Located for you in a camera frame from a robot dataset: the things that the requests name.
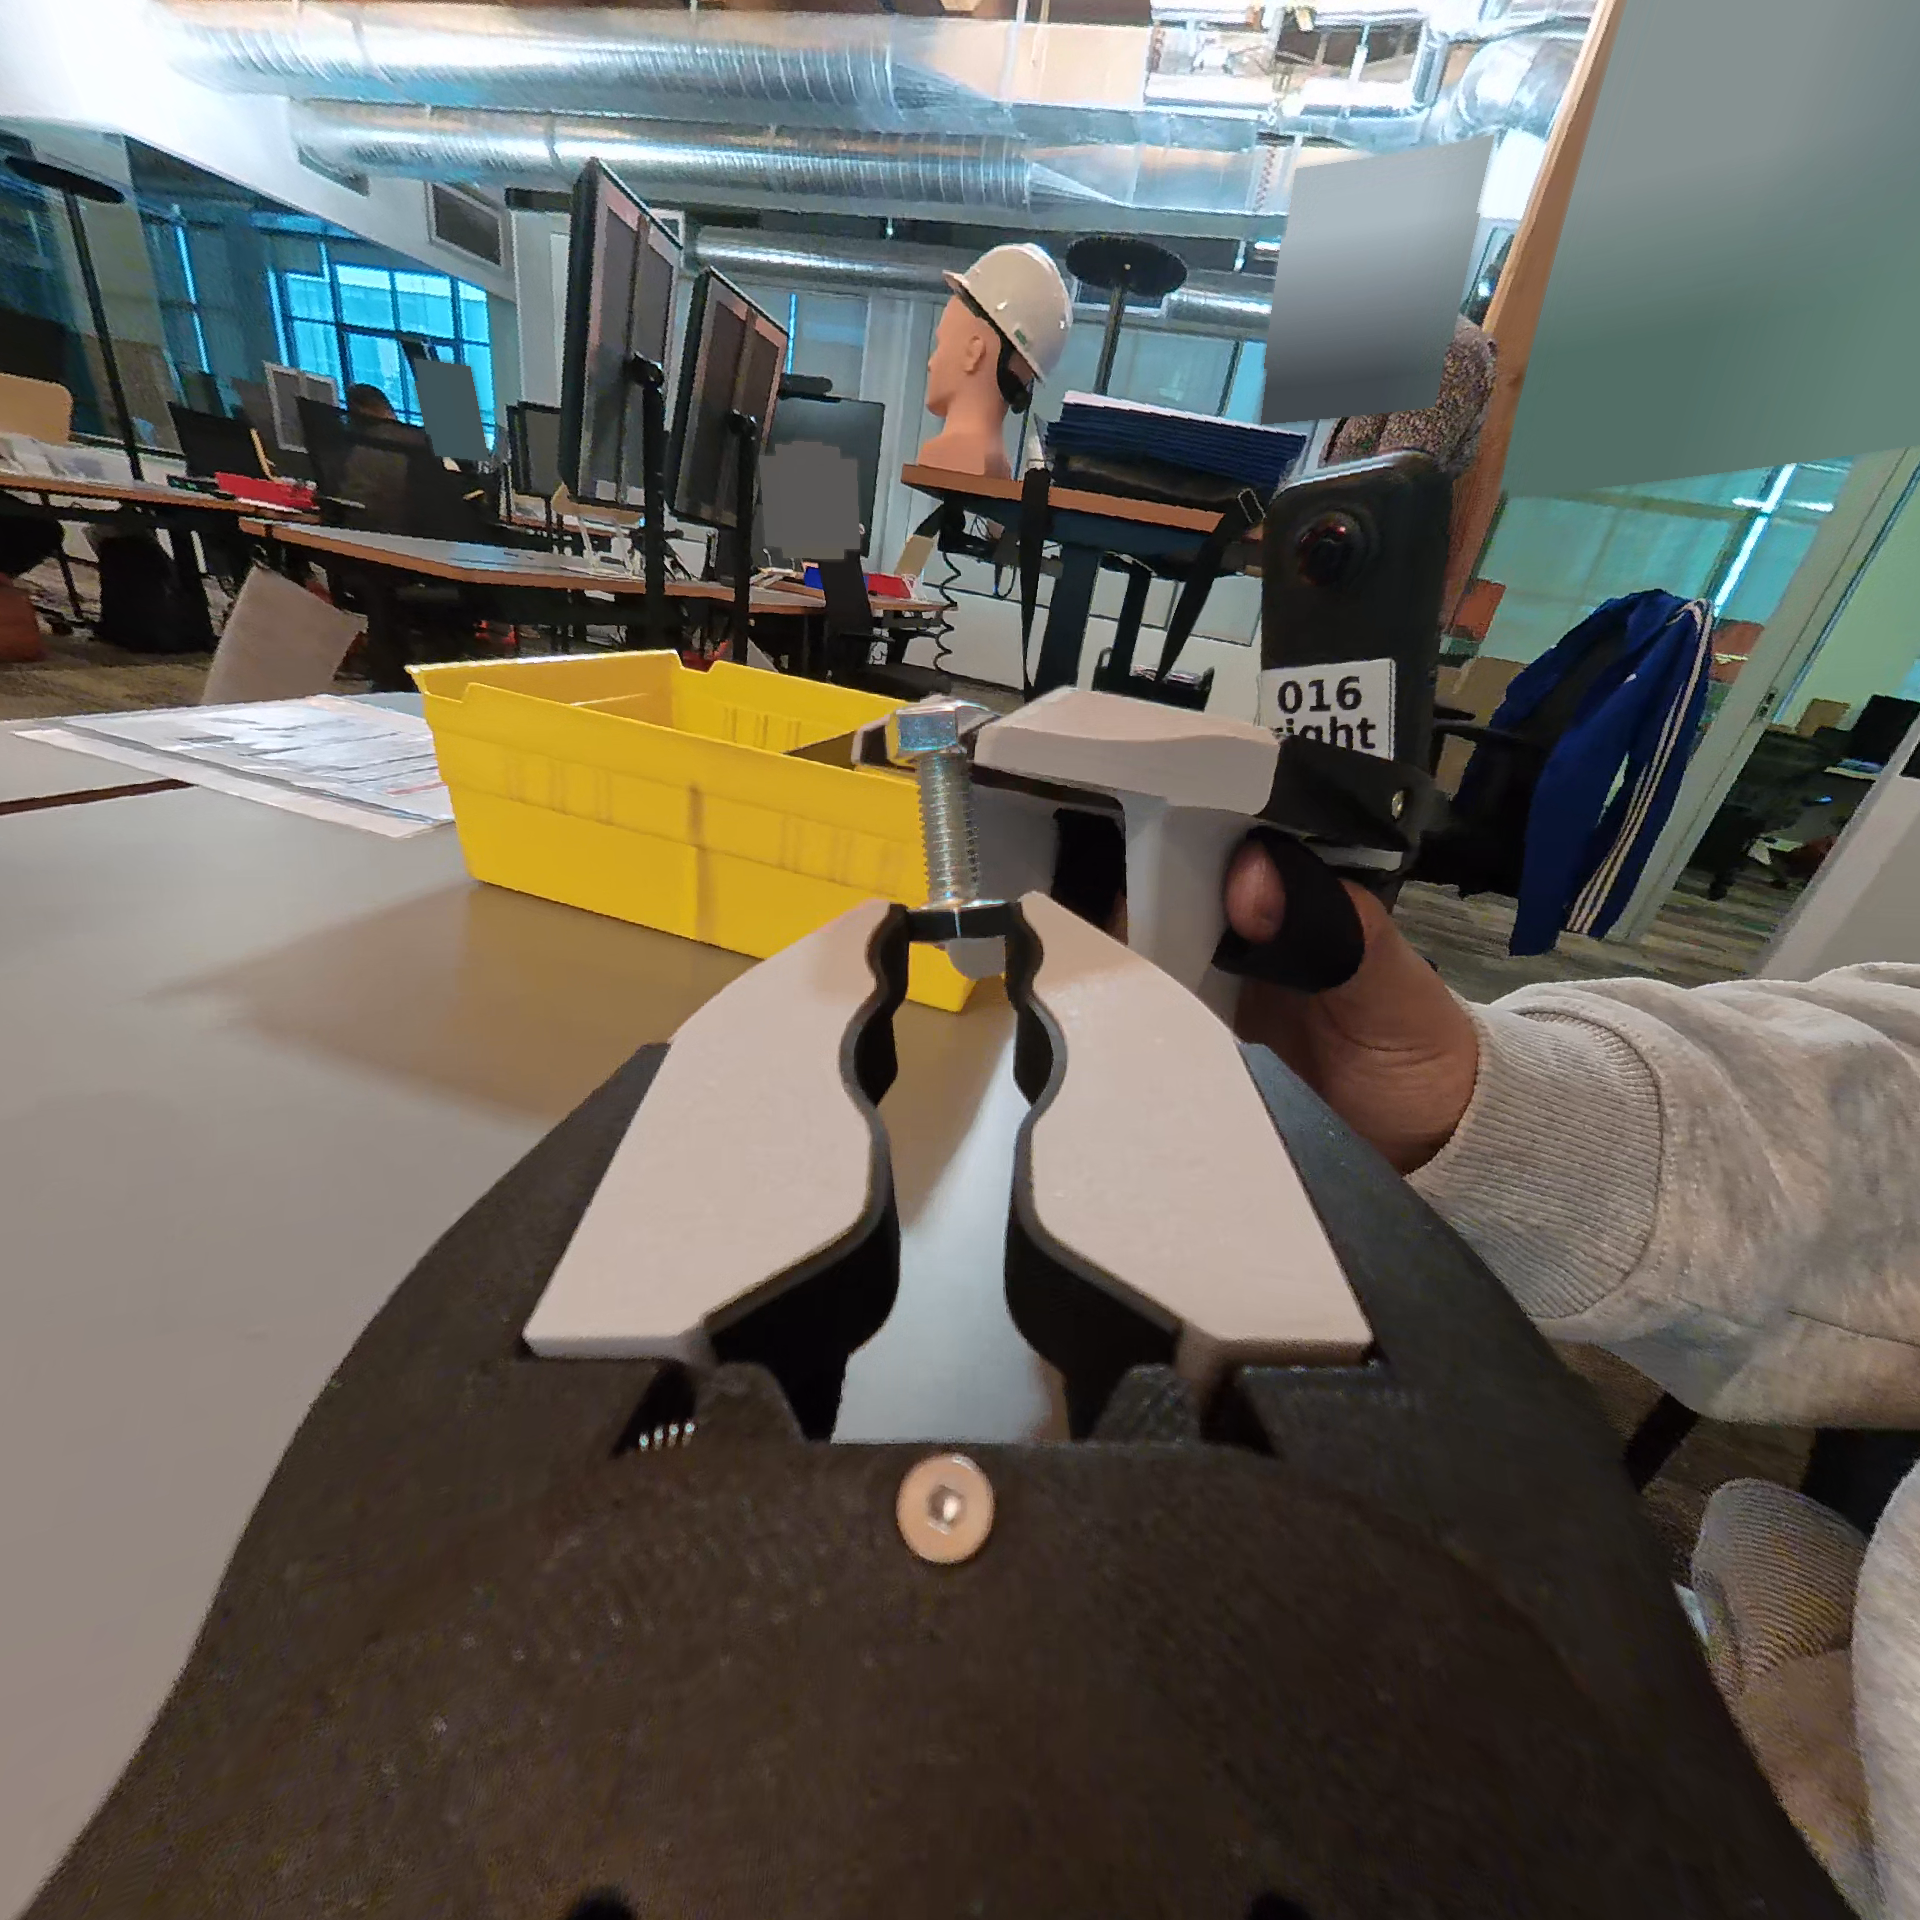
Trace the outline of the long office table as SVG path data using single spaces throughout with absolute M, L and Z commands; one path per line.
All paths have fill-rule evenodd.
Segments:
M 369 535 L 246 514 L 237 527 L 264 539 L 277 559 L 316 559 L 334 585 L 347 578 L 369 615 L 365 677 L 372 690 L 385 692 L 411 686 L 414 658 L 400 595 L 421 585 L 457 589 L 464 628 L 481 622 L 549 630 L 621 628 L 626 646 L 640 652 L 680 652 L 689 639 L 685 609 L 715 633 L 730 633 L 733 615 L 825 619 L 825 595 L 802 585 L 753 585 L 739 595 L 721 582 L 666 582 L 658 596 L 650 596 L 642 575 L 546 551 Z

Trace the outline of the yellow plastic bin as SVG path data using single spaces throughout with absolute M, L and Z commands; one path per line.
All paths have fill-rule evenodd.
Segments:
M 851 762 L 894 700 L 670 652 L 411 674 L 481 883 L 750 961 L 926 899 L 912 778 Z

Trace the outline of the person's right hand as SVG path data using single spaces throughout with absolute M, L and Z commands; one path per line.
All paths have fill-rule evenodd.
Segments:
M 1356 971 L 1325 993 L 1245 977 L 1235 1027 L 1396 1170 L 1412 1172 L 1450 1142 L 1472 1103 L 1480 1029 L 1388 906 L 1356 881 L 1342 890 L 1361 933 Z

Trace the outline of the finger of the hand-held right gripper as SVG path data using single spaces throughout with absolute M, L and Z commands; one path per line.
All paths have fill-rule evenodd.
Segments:
M 1128 799 L 1257 823 L 1280 767 L 1270 730 L 1109 690 L 1056 689 L 974 731 L 974 778 L 1058 810 L 1120 814 Z

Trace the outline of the blue track jacket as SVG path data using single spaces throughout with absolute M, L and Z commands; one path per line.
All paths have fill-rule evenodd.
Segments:
M 1696 749 L 1713 635 L 1713 601 L 1629 593 L 1510 678 L 1453 796 L 1451 870 L 1462 897 L 1514 899 L 1510 956 L 1620 921 Z

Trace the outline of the small black monitor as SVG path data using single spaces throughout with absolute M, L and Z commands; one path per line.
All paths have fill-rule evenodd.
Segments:
M 840 492 L 857 502 L 857 551 L 869 559 L 878 532 L 883 431 L 880 399 L 779 397 L 760 457 L 760 548 L 778 559 L 817 559 L 814 551 L 774 539 L 765 524 L 768 506 L 785 500 L 796 511 L 811 511 L 821 499 L 832 506 L 835 490 L 845 482 Z

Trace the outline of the black office chair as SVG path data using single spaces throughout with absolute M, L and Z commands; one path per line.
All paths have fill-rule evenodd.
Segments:
M 892 639 L 876 626 L 859 555 L 821 559 L 818 572 L 822 589 L 822 678 L 828 684 L 906 705 L 946 690 L 936 670 L 894 658 Z

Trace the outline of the silver ventilation duct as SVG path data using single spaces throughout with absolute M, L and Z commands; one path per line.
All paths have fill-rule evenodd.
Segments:
M 689 198 L 771 195 L 979 209 L 1114 205 L 1251 217 L 1277 209 L 1297 151 L 1260 141 L 1197 151 L 1146 141 L 1042 141 L 731 129 L 604 115 L 297 102 L 302 159 L 338 174 L 562 181 L 589 159 L 646 190 Z
M 1062 57 L 1068 81 L 1146 76 L 1148 5 L 158 5 L 195 77 L 314 99 L 502 102 L 625 86 L 888 101 L 992 91 Z

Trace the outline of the large black monitor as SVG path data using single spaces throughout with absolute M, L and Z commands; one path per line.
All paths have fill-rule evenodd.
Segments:
M 568 298 L 561 349 L 561 479 L 588 508 L 642 510 L 646 399 L 666 385 L 682 274 L 682 230 L 660 221 L 601 159 L 569 196 Z
M 765 442 L 787 353 L 787 327 L 718 269 L 698 271 L 664 465 L 673 514 L 739 527 L 740 451 L 754 461 Z

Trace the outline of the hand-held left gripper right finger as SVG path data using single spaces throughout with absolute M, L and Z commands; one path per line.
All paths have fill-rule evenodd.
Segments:
M 1048 1044 L 1028 1238 L 1169 1335 L 1176 1370 L 1361 1362 L 1374 1333 L 1224 1017 L 1048 897 L 1020 915 Z

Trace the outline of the stack of blue folders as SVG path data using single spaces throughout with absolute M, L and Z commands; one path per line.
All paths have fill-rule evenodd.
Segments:
M 1273 490 L 1290 477 L 1313 435 L 1073 391 L 1044 426 L 1049 455 L 1164 465 Z

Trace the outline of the steel bolt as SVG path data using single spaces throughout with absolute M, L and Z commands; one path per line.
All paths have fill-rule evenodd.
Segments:
M 980 878 L 971 788 L 971 743 L 964 758 L 926 758 L 896 766 L 920 788 L 920 827 L 926 901 L 906 911 L 902 934 L 912 947 L 936 949 L 971 980 L 1004 977 L 1016 911 L 990 899 Z

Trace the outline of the mannequin head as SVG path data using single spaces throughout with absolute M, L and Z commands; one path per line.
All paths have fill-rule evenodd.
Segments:
M 924 405 L 940 430 L 920 465 L 946 474 L 1010 477 L 1005 423 L 1016 412 L 1005 393 L 1028 399 L 1033 370 L 1018 348 L 963 292 L 949 292 L 932 331 Z

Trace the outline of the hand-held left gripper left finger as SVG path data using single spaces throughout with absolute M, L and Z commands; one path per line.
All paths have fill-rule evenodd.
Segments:
M 667 1044 L 521 1338 L 545 1359 L 840 1359 L 884 1323 L 901 1231 L 901 907 L 757 963 Z

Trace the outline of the laminated instruction sheet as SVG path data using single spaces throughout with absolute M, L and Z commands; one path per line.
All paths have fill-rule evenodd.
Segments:
M 84 714 L 27 725 L 21 737 L 382 837 L 452 825 L 427 722 L 372 700 Z

